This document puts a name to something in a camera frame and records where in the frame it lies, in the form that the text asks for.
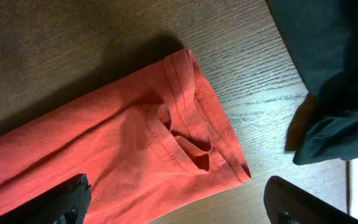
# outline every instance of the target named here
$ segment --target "wood grain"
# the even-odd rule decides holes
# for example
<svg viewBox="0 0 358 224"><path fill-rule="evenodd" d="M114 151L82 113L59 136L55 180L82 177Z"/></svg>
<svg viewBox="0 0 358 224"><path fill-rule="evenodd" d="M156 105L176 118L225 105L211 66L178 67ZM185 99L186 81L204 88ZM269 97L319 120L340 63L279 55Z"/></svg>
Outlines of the wood grain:
<svg viewBox="0 0 358 224"><path fill-rule="evenodd" d="M268 223L271 175L346 211L345 162L296 166L284 153L307 91L263 0L1 0L0 135L182 46L215 89L253 179L154 223Z"/></svg>

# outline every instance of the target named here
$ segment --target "folded shirt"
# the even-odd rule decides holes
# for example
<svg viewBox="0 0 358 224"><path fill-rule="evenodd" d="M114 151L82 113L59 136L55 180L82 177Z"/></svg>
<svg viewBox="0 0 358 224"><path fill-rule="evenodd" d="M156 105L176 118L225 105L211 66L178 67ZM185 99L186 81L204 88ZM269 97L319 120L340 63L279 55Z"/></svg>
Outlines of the folded shirt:
<svg viewBox="0 0 358 224"><path fill-rule="evenodd" d="M0 137L0 215L77 174L92 185L85 223L149 222L250 179L190 50Z"/></svg>

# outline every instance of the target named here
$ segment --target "cotton fabric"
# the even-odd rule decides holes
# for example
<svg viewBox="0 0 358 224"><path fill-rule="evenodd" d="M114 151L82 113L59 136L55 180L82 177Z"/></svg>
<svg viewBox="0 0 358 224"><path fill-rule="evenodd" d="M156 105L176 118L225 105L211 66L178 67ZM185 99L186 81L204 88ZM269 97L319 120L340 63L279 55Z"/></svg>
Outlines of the cotton fabric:
<svg viewBox="0 0 358 224"><path fill-rule="evenodd" d="M146 223L250 179L190 50L0 137L0 215L77 174L92 185L85 223Z"/></svg>
<svg viewBox="0 0 358 224"><path fill-rule="evenodd" d="M267 0L317 112L295 164L358 157L358 0Z"/></svg>

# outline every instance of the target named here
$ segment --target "dark cloth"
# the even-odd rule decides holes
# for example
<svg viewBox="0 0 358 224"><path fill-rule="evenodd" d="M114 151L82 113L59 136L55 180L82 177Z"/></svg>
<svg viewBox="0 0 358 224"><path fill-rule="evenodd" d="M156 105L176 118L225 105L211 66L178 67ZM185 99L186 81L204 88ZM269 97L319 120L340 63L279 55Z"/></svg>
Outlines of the dark cloth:
<svg viewBox="0 0 358 224"><path fill-rule="evenodd" d="M295 164L358 157L358 0L268 0L317 112Z"/></svg>

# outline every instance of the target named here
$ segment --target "stitching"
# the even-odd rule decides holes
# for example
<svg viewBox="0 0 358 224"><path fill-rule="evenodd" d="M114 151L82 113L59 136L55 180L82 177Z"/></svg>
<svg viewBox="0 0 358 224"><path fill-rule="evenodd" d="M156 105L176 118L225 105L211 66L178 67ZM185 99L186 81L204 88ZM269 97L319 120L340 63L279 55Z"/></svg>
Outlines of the stitching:
<svg viewBox="0 0 358 224"><path fill-rule="evenodd" d="M180 165L180 163L177 161L177 159L169 152L169 150L160 142L160 140L156 137L156 135L154 134L154 132L151 130L150 126L149 126L149 122L147 122L147 127L149 128L150 133L153 135L153 137L155 138L155 140L157 140L157 142L165 149L165 151L167 152L167 154L171 157L171 159L173 159L179 166L180 168L183 169L183 171L187 172L185 168L183 168L182 165Z"/></svg>
<svg viewBox="0 0 358 224"><path fill-rule="evenodd" d="M175 109L176 109L176 111L177 111L177 113L179 115L179 119L180 119L181 123L184 125L184 127L186 128L187 134L190 136L190 132L187 129L187 127L186 127L185 123L183 122L183 119L181 118L181 115L180 115L180 113L178 111L178 105L177 105L177 101L175 100L175 94L173 93L172 86L171 86L171 83L169 82L168 74L167 74L167 71L166 71L165 67L164 67L164 74L165 74L165 77L167 78L168 87L169 87L169 89L171 91L173 101L175 102Z"/></svg>
<svg viewBox="0 0 358 224"><path fill-rule="evenodd" d="M193 119L190 117L189 112L187 111L186 103L185 103L185 93L184 93L183 87L182 87L182 85L181 85L181 83L180 83L180 80L179 80L179 77L178 77L177 68L176 68L176 66L175 66L175 62L173 61L173 57L171 57L171 58L172 58L173 70L175 71L175 76L176 76L176 78L177 78L177 80L178 80L179 87L180 87L180 92L181 92L181 95L182 95L182 97L183 97L183 105L184 105L184 107L185 107L186 115L187 115L187 117L190 119L191 123L194 125L194 127L195 127L194 130L196 131L197 137L200 138L200 135L198 134L196 125L195 125Z"/></svg>
<svg viewBox="0 0 358 224"><path fill-rule="evenodd" d="M207 119L208 121L210 121L210 118L208 117L207 113L205 113L204 106L201 104L201 101L200 101L200 99L198 98L197 94L196 94L196 99L197 99L198 103L200 104L200 107L201 107L201 109L203 110L203 113L205 114L206 119ZM216 131L215 127L213 127L213 126L211 125L211 128L216 132L216 134L217 134L220 138L222 138L222 137L219 135L219 133Z"/></svg>
<svg viewBox="0 0 358 224"><path fill-rule="evenodd" d="M181 94L182 94L182 97L183 97L183 105L184 105L184 108L185 108L186 115L187 115L187 117L190 119L191 123L192 123L194 126L196 126L196 125L194 124L192 118L190 117L189 113L187 112L187 109L186 109L185 93L183 92L183 87L182 87L182 85L181 85L181 83L180 83L180 80L179 80L179 77L178 77L178 72L177 72L177 68L176 68L176 66L175 66L175 62L173 61L173 56L171 56L171 59L172 59L173 70L175 71L175 76L176 76L176 78L177 78L177 80L178 80L179 87L180 87L180 91L181 91ZM198 132L197 132L197 129L194 128L194 130L196 131L197 137L200 138L200 136L199 136L199 134L198 134ZM214 160L214 158L212 157L212 155L211 155L211 160L212 160L212 162L215 164L216 167L219 167L218 164L216 163L216 161ZM222 177L226 180L227 184L229 184L230 186L232 186L231 183L229 182L229 180L227 179L227 177L224 175L223 171L222 171L221 169L218 169L218 170L219 170L220 173L222 174Z"/></svg>
<svg viewBox="0 0 358 224"><path fill-rule="evenodd" d="M229 144L227 143L227 141L226 141L226 137L225 137L225 135L224 135L224 131L223 131L223 128L222 128L221 123L219 122L218 119L216 119L215 113L214 113L212 110L210 110L210 108L209 108L209 103L205 100L204 94L203 94L203 92L201 91L201 89L199 88L199 86L197 86L197 85L195 85L195 86L197 87L198 92L199 92L199 93L201 94L201 96L203 97L204 102L207 104L207 110L208 110L210 113L212 113L212 115L214 116L215 121L218 123L219 128L220 128L220 130L221 130L221 132L222 132L222 134L223 134L223 141L224 141L227 145L229 145ZM222 157L223 157L223 153L219 150L218 147L216 147L216 150L218 150L218 152L220 153L220 155L222 155ZM239 179L239 177L238 177L237 174L234 172L234 169L233 169L233 167L230 165L230 163L227 162L227 164L228 164L229 167L233 170L234 176L236 176L237 179Z"/></svg>
<svg viewBox="0 0 358 224"><path fill-rule="evenodd" d="M224 141L226 142L226 137L225 137L225 135L224 135L224 131L223 131L223 128L222 128L221 123L219 122L218 119L216 119L216 116L215 116L214 111L212 111L212 110L209 108L209 103L208 103L208 101L205 100L204 94L203 94L203 92L201 91L201 89L200 89L199 87L197 87L197 89L198 89L199 93L201 94L201 96L203 97L203 99L204 99L204 101L205 101L205 103L206 103L206 106L207 106L207 108L208 108L208 111L214 116L215 121L218 123L219 128L220 128L220 130L222 131L222 134L223 134L223 139L224 139Z"/></svg>
<svg viewBox="0 0 358 224"><path fill-rule="evenodd" d="M181 146L184 150L188 151L189 154L193 157L196 157L188 148Z"/></svg>
<svg viewBox="0 0 358 224"><path fill-rule="evenodd" d="M144 135L144 138L146 140L146 144L149 148L153 149L152 145L149 143L149 140L147 140L147 136L146 136L146 133L143 132L143 135ZM159 152L157 152L155 155L157 155L157 157L163 162L165 163L166 165L169 166L169 163L165 160L165 159L162 159L161 155L159 154Z"/></svg>

